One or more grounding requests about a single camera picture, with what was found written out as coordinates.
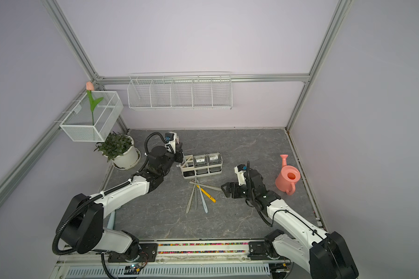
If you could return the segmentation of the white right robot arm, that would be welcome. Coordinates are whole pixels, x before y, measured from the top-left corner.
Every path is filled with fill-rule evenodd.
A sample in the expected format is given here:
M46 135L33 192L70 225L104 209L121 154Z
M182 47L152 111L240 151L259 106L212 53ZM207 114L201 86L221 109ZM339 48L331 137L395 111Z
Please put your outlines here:
M237 181L221 186L227 198L242 198L270 227L283 231L269 234L273 258L283 256L310 273L313 279L356 279L358 268L345 239L328 233L293 210L276 192L268 190L258 171L246 165L235 167Z

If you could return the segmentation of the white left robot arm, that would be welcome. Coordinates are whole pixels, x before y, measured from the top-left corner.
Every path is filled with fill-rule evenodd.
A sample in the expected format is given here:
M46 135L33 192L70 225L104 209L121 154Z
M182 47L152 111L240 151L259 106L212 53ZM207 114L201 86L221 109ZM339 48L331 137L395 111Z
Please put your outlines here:
M172 165L183 161L182 146L178 144L174 151L156 146L148 152L145 168L127 182L92 196L74 196L55 231L53 253L110 251L121 254L126 260L136 260L141 252L138 238L125 231L107 229L104 219L131 200L154 191Z

